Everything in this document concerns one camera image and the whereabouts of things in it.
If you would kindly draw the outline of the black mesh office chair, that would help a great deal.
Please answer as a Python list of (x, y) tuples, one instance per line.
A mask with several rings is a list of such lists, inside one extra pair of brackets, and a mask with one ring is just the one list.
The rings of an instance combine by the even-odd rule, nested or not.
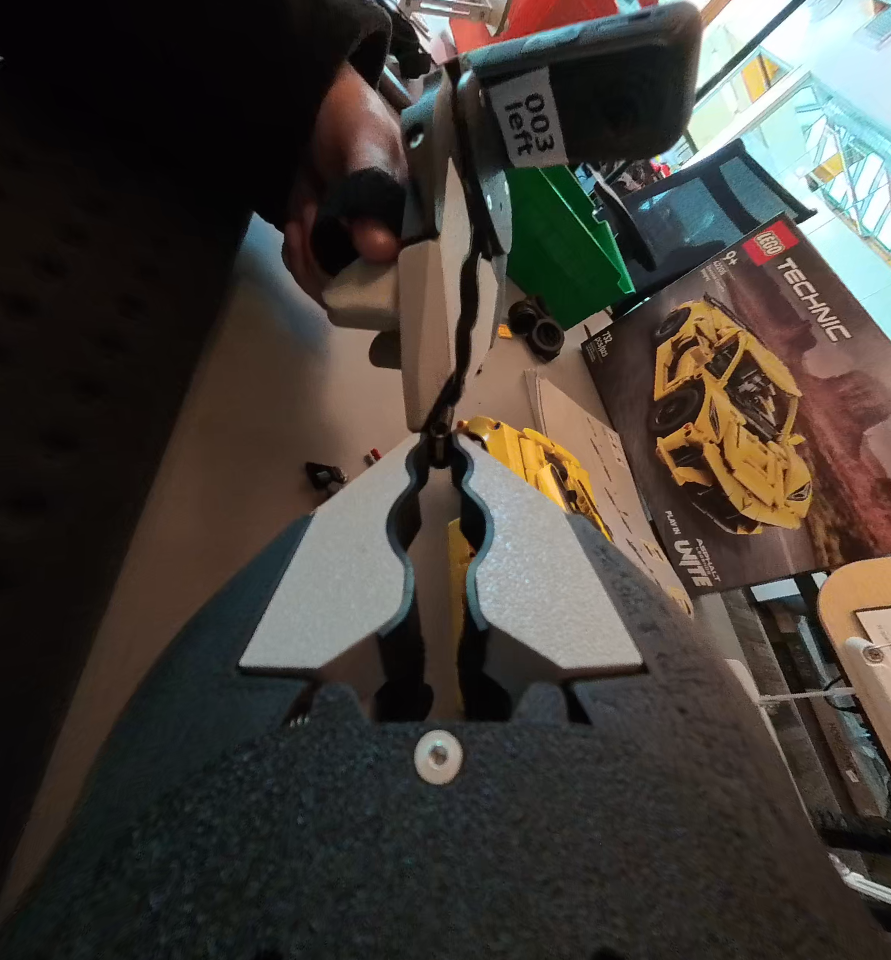
[(609, 308), (620, 318), (668, 284), (786, 214), (800, 225), (805, 206), (734, 139), (679, 172), (620, 197), (593, 189), (597, 222), (609, 225), (633, 291)]

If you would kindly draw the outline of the building instruction booklet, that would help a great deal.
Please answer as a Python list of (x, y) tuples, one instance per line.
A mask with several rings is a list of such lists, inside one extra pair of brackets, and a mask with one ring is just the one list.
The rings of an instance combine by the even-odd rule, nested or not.
[(526, 370), (524, 379), (538, 432), (578, 464), (613, 545), (691, 618), (691, 600), (657, 542), (619, 435), (537, 370)]

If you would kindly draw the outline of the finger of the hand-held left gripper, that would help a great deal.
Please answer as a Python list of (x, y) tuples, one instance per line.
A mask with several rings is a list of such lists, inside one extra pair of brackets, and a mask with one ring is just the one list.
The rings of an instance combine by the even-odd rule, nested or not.
[(480, 372), (486, 355), (497, 338), (497, 326), (505, 303), (506, 255), (491, 260), (479, 258), (477, 262), (477, 307), (470, 329), (462, 333), (461, 280), (450, 282), (447, 289), (448, 361), (451, 391), (446, 401), (448, 420), (453, 418), (463, 391)]
[(399, 344), (407, 429), (426, 429), (442, 389), (456, 370), (461, 312), (461, 269), (472, 228), (459, 172), (447, 161), (439, 235), (399, 253)]

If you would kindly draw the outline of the toy car set box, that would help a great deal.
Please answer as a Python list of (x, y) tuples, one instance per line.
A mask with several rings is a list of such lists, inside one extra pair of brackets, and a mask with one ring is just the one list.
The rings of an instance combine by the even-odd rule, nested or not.
[(689, 593), (891, 555), (891, 341), (787, 215), (582, 353)]

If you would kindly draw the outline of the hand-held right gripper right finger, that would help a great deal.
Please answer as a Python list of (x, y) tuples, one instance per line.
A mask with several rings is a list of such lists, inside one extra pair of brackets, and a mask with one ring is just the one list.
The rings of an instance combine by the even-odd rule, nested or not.
[(504, 721), (536, 684), (644, 674), (604, 581), (598, 552), (609, 541), (472, 438), (453, 437), (450, 464), (470, 554), (456, 652), (463, 717)]

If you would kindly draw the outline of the person's left hand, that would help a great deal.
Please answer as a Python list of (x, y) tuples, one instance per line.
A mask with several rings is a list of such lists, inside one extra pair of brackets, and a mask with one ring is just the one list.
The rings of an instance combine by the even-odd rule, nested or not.
[(310, 247), (319, 203), (332, 186), (360, 170), (381, 170), (399, 185), (407, 181), (398, 121), (365, 78), (342, 63), (319, 106), (282, 224), (283, 262), (319, 306), (328, 280)]

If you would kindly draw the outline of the grey desk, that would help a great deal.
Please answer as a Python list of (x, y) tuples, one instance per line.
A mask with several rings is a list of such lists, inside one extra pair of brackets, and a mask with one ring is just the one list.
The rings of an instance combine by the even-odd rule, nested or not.
[(343, 684), (238, 662), (320, 499), (408, 436), (373, 334), (333, 327), (249, 227), (238, 285), (190, 384), (0, 894), (0, 949), (32, 952), (84, 907), (98, 942), (145, 922), (249, 946), (405, 947), (413, 924), (461, 947), (631, 956), (662, 923), (751, 933), (754, 762), (763, 728), (714, 633), (611, 545), (604, 581), (644, 674), (536, 684), (511, 717), (459, 704), (451, 468), (428, 469), (415, 569), (432, 693), (421, 721), (367, 719)]

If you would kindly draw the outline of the green plastic bin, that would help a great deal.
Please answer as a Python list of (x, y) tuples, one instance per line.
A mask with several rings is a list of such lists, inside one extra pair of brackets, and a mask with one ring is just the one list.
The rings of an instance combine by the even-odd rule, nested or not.
[(567, 166), (510, 170), (512, 244), (506, 271), (569, 330), (633, 293), (606, 222)]

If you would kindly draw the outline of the red plastic bin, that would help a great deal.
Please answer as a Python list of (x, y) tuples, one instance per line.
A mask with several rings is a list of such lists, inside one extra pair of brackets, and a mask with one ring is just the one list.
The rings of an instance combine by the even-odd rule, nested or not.
[(504, 30), (495, 35), (489, 33), (484, 23), (461, 18), (450, 18), (449, 29), (453, 46), (462, 54), (532, 33), (598, 18), (635, 13), (657, 4), (658, 1), (513, 1)]

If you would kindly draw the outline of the person's left forearm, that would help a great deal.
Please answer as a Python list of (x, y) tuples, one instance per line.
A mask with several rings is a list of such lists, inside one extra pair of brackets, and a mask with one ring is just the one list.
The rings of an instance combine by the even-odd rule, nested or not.
[(372, 2), (0, 2), (4, 71), (280, 226), (342, 63), (375, 89)]

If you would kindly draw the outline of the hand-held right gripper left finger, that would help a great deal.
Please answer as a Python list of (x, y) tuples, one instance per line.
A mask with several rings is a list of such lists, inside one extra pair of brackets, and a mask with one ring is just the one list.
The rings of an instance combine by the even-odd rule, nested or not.
[(309, 516), (240, 671), (347, 685), (381, 722), (427, 717), (425, 647), (407, 555), (421, 526), (425, 440), (408, 436)]

